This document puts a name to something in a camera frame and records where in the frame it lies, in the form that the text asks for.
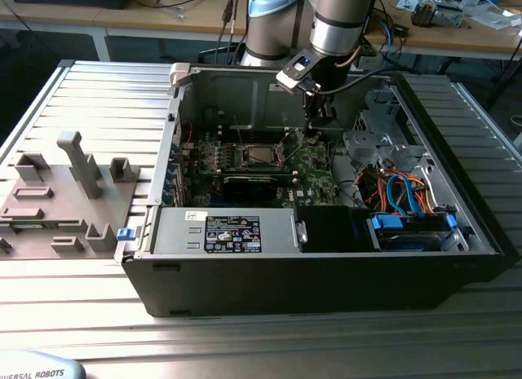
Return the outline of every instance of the wooden desk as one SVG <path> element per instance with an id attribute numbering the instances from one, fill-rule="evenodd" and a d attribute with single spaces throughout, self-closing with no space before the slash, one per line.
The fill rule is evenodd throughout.
<path id="1" fill-rule="evenodd" d="M 411 23 L 411 12 L 399 10 L 399 0 L 383 0 L 387 12 L 393 20 L 409 27 L 409 36 L 403 52 L 420 55 L 446 55 L 456 57 L 509 59 L 519 42 L 520 27 L 495 30 L 472 19 L 466 18 L 461 28 L 434 26 L 421 28 Z M 500 0 L 500 7 L 522 7 L 522 0 Z M 375 46 L 383 44 L 383 27 L 375 24 L 366 38 Z"/>
<path id="2" fill-rule="evenodd" d="M 153 5 L 153 0 L 140 0 Z M 184 0 L 165 0 L 165 4 Z M 227 0 L 197 0 L 183 5 L 184 19 L 162 9 L 131 2 L 125 10 L 99 7 L 75 7 L 48 4 L 18 4 L 10 7 L 35 31 L 84 33 L 92 36 L 100 60 L 109 61 L 107 36 L 153 37 L 215 41 L 221 28 L 221 15 Z M 435 26 L 419 28 L 411 24 L 411 13 L 395 8 L 398 0 L 383 0 L 396 23 L 409 27 L 403 52 L 421 55 L 445 55 L 486 59 L 509 59 L 519 41 L 518 28 L 501 31 L 466 19 L 460 29 Z M 522 0 L 501 0 L 502 7 L 522 7 Z M 245 32 L 245 0 L 240 0 L 234 41 Z M 0 2 L 0 28 L 25 27 Z M 382 26 L 375 22 L 366 36 L 375 46 L 385 42 Z"/>

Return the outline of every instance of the motherboard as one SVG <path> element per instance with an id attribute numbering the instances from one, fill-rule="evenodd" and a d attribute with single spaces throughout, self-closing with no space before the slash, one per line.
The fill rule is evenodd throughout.
<path id="1" fill-rule="evenodd" d="M 205 132 L 184 145 L 188 206 L 336 205 L 329 145 L 322 133 L 305 138 L 298 128 Z"/>

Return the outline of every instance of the blue cable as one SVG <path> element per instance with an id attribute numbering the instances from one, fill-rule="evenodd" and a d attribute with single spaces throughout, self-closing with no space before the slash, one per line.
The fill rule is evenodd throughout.
<path id="1" fill-rule="evenodd" d="M 388 27 L 388 25 L 386 24 L 386 22 L 384 20 L 381 19 L 380 22 L 386 29 L 386 34 L 387 34 L 387 38 L 388 38 L 388 51 L 386 52 L 386 57 L 388 57 L 388 55 L 392 52 L 392 45 L 393 45 L 392 32 L 390 31 L 390 28 Z"/>
<path id="2" fill-rule="evenodd" d="M 414 197 L 414 190 L 411 188 L 411 184 L 409 183 L 409 180 L 406 178 L 406 177 L 403 177 L 402 175 L 398 175 L 398 174 L 395 174 L 395 175 L 392 175 L 389 179 L 388 179 L 388 183 L 386 185 L 386 196 L 388 197 L 388 202 L 390 203 L 390 205 L 397 210 L 397 212 L 400 212 L 400 214 L 402 216 L 406 216 L 406 212 L 399 206 L 395 203 L 395 201 L 393 200 L 393 195 L 392 195 L 392 187 L 393 187 L 393 183 L 397 180 L 397 179 L 402 179 L 403 181 L 405 181 L 405 186 L 406 186 L 406 194 L 408 195 L 408 202 L 409 202 L 409 207 L 411 208 L 411 210 L 415 213 L 415 214 L 418 214 L 419 217 L 423 218 L 424 217 L 424 212 L 420 209 L 420 207 L 418 206 L 417 204 L 417 201 L 415 200 L 415 197 Z"/>

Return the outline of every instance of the metal grooved surface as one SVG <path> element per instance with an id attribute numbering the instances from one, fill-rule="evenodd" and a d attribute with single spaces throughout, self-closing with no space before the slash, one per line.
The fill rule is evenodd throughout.
<path id="1" fill-rule="evenodd" d="M 459 84 L 444 76 L 406 76 L 423 107 L 477 186 L 489 208 L 522 250 L 522 158 Z"/>
<path id="2" fill-rule="evenodd" d="M 86 151 L 97 160 L 118 153 L 143 167 L 132 211 L 139 215 L 159 144 L 157 117 L 164 112 L 153 106 L 166 105 L 168 70 L 77 63 L 70 72 L 76 80 L 64 75 L 56 99 L 15 152 L 30 146 L 45 153 L 60 130 L 84 128 Z M 148 73 L 149 81 L 132 76 L 143 80 Z M 104 104 L 127 99 L 141 107 L 91 107 L 89 98 Z M 66 162 L 58 153 L 46 157 Z M 1 174 L 2 185 L 15 178 L 9 165 Z M 130 216 L 130 224 L 139 220 Z M 521 266 L 464 289 L 434 311 L 189 320 L 149 316 L 110 260 L 10 261 L 0 262 L 0 315 L 0 350 L 31 348 L 78 359 L 90 379 L 522 377 Z"/>

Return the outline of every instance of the desk leg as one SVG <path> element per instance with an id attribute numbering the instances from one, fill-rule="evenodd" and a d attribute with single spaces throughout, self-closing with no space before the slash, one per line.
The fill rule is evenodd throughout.
<path id="1" fill-rule="evenodd" d="M 445 75 L 452 63 L 459 63 L 460 57 L 448 57 L 437 70 L 437 75 Z"/>
<path id="2" fill-rule="evenodd" d="M 515 69 L 511 71 L 511 73 L 507 76 L 505 81 L 502 81 L 502 78 L 499 80 L 499 83 L 495 89 L 491 92 L 487 102 L 486 102 L 486 112 L 491 110 L 493 106 L 498 101 L 498 98 L 502 96 L 506 88 L 511 84 L 511 81 L 516 78 L 516 76 L 522 71 L 522 59 L 519 60 Z"/>
<path id="3" fill-rule="evenodd" d="M 20 49 L 20 43 L 18 42 L 18 34 L 19 30 L 2 30 L 0 32 L 1 38 L 13 49 Z"/>
<path id="4" fill-rule="evenodd" d="M 107 41 L 105 38 L 107 37 L 107 33 L 104 28 L 95 28 L 91 31 L 92 41 L 95 43 L 96 53 L 98 54 L 99 61 L 110 61 L 111 56 L 108 53 Z"/>

